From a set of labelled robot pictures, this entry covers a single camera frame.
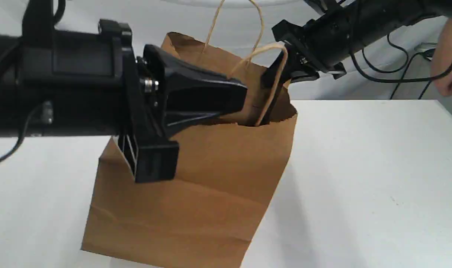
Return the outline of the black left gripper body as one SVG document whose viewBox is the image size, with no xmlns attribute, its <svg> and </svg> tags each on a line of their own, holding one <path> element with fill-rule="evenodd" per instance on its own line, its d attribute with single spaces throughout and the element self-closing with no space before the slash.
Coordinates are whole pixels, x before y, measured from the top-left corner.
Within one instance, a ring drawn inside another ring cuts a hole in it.
<svg viewBox="0 0 452 268">
<path fill-rule="evenodd" d="M 100 20 L 98 34 L 23 19 L 16 62 L 16 126 L 45 136 L 154 135 L 129 24 Z"/>
</svg>

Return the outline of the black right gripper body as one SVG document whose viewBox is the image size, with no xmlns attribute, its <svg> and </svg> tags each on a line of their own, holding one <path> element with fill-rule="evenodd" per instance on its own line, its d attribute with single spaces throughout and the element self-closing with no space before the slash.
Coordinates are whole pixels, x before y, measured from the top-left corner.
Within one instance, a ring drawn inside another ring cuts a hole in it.
<svg viewBox="0 0 452 268">
<path fill-rule="evenodd" d="M 346 75 L 342 63 L 349 54 L 352 11 L 331 11 L 299 26 L 281 20 L 272 27 L 275 41 L 284 43 L 288 59 L 281 81 L 314 81 L 319 72 L 334 79 Z"/>
</svg>

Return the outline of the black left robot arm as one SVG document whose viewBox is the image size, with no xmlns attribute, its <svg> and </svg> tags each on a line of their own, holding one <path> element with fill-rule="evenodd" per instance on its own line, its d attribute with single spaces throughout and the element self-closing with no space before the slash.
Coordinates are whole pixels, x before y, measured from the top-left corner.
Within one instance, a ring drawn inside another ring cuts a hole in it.
<svg viewBox="0 0 452 268">
<path fill-rule="evenodd" d="M 0 137 L 117 136 L 136 183 L 171 180 L 176 133 L 242 110 L 247 87 L 147 44 L 137 57 L 126 23 L 98 34 L 0 35 Z"/>
</svg>

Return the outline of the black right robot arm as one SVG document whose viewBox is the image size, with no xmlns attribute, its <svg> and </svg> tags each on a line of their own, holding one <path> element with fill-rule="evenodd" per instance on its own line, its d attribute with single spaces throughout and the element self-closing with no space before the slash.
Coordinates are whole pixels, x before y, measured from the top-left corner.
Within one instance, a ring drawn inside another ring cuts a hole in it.
<svg viewBox="0 0 452 268">
<path fill-rule="evenodd" d="M 343 60 L 348 57 L 363 77 L 376 83 L 429 83 L 451 74 L 452 62 L 431 77 L 378 79 L 363 72 L 355 53 L 402 26 L 438 16 L 452 19 L 452 0 L 355 0 L 346 6 L 326 0 L 324 5 L 321 17 L 302 26 L 281 20 L 272 27 L 286 50 L 263 73 L 263 86 L 314 81 L 319 72 L 339 79 L 346 75 Z"/>
</svg>

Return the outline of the person's bare hand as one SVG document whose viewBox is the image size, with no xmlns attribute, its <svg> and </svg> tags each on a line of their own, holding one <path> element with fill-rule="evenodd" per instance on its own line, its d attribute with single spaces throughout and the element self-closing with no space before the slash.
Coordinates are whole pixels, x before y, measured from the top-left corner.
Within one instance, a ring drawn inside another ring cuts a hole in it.
<svg viewBox="0 0 452 268">
<path fill-rule="evenodd" d="M 430 68 L 431 76 L 443 73 L 452 63 L 452 19 L 447 19 L 440 33 Z M 452 96 L 452 71 L 443 78 L 435 80 L 435 87 L 443 96 Z"/>
</svg>

